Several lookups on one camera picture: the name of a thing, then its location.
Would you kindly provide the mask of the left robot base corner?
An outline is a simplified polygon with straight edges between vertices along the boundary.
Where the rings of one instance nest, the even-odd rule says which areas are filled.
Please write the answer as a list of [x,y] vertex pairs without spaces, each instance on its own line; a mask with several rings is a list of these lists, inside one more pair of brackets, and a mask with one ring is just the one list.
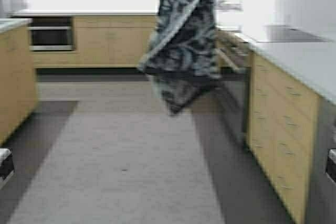
[[7,184],[15,172],[13,154],[7,148],[1,148],[1,189]]

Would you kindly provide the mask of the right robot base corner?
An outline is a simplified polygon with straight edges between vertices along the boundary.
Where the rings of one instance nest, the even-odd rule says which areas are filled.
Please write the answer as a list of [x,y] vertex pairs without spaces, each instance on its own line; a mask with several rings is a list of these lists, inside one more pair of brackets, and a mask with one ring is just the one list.
[[335,183],[335,148],[328,152],[325,171],[326,175]]

